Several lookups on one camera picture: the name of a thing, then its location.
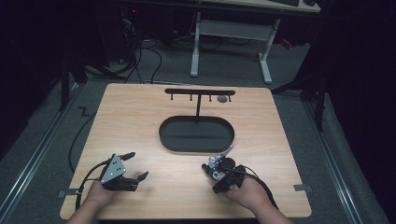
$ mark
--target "forearm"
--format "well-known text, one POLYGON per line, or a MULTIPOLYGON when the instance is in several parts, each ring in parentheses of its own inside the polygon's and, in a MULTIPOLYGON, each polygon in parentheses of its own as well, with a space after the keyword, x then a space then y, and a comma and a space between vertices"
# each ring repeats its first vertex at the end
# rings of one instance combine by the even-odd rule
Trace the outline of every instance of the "forearm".
POLYGON ((100 207, 91 202, 84 202, 73 216, 67 221, 67 224, 88 224, 93 223, 100 207))
POLYGON ((285 217, 279 210, 272 205, 258 206, 251 209, 260 224, 291 224, 292 222, 285 217))

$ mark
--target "computer mouse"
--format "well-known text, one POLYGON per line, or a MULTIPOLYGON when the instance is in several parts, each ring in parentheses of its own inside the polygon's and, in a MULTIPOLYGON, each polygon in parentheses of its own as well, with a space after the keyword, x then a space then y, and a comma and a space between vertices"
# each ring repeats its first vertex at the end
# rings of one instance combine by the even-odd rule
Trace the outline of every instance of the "computer mouse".
POLYGON ((311 7, 317 3, 316 0, 303 0, 303 1, 304 1, 304 3, 306 3, 307 5, 309 5, 311 7))

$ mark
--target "black oval tray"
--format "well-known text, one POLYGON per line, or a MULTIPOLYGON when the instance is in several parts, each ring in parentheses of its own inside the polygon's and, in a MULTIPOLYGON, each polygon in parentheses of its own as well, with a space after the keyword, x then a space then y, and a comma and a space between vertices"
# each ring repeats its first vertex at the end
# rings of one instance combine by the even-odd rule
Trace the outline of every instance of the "black oval tray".
POLYGON ((176 152, 219 153, 230 147, 233 138, 233 126, 218 117, 173 116, 160 127, 161 142, 176 152))

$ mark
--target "light wood tabletop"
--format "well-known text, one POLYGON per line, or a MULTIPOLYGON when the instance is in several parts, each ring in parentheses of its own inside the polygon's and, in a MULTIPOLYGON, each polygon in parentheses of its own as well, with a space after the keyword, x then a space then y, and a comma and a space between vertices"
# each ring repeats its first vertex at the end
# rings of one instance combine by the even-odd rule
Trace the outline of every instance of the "light wood tabletop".
MULTIPOLYGON (((271 92, 265 88, 204 87, 110 84, 94 119, 70 184, 77 189, 93 166, 113 153, 135 152, 124 161, 128 178, 149 171, 136 191, 118 191, 113 202, 101 211, 99 219, 179 219, 254 217, 247 209, 215 194, 216 183, 201 165, 207 153, 175 153, 161 143, 159 128, 175 115, 195 115, 197 97, 164 92, 167 88, 232 90, 231 102, 220 103, 212 96, 202 97, 201 115, 221 117, 234 128, 233 150, 227 157, 251 168, 273 192, 279 210, 287 217, 308 217, 311 208, 301 185, 271 92)), ((98 177, 101 168, 92 174, 98 177)), ((91 182, 82 194, 86 197, 91 182)), ((63 219, 75 211, 75 195, 68 195, 61 210, 63 219)))
POLYGON ((300 0, 299 6, 293 7, 285 4, 280 4, 277 2, 272 2, 268 0, 201 0, 201 2, 207 3, 219 3, 219 4, 231 4, 231 5, 239 5, 245 7, 266 7, 271 9, 281 9, 288 11, 298 11, 298 12, 320 12, 320 7, 318 4, 314 6, 309 6, 300 0))

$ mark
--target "desk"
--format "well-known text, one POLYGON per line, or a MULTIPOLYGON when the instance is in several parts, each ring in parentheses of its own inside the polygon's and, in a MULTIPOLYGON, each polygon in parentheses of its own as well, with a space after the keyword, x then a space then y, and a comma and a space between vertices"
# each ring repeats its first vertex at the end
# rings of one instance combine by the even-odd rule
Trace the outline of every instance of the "desk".
MULTIPOLYGON (((318 4, 310 7, 303 1, 300 1, 299 6, 297 7, 279 4, 268 0, 201 0, 200 3, 201 2, 238 5, 243 7, 265 7, 270 9, 298 12, 320 12, 320 7, 318 7, 318 4)), ((200 35, 218 35, 266 41, 265 48, 262 50, 262 53, 259 54, 259 62, 262 68, 264 82, 266 84, 271 84, 272 79, 268 69, 267 57, 273 44, 279 23, 280 19, 275 19, 275 22, 272 26, 253 25, 239 22, 201 20, 201 13, 198 12, 195 25, 194 50, 192 52, 191 60, 191 76, 198 76, 200 35)))
MULTIPOLYGON (((213 192, 215 184, 201 165, 209 154, 176 154, 160 141, 162 122, 174 115, 194 115, 197 98, 166 94, 166 88, 233 90, 232 101, 209 102, 202 98, 201 115, 228 120, 234 128, 234 149, 228 154, 236 164, 253 169, 274 194, 282 213, 288 217, 311 214, 290 146, 271 92, 264 88, 198 87, 110 84, 92 125, 87 143, 70 184, 77 189, 85 174, 112 153, 134 151, 125 161, 126 177, 149 171, 137 191, 119 191, 99 219, 250 218, 247 209, 213 192)), ((92 174, 99 176, 101 169, 92 174)), ((90 183, 82 195, 84 200, 90 183)), ((66 196, 61 217, 70 218, 76 196, 66 196)))

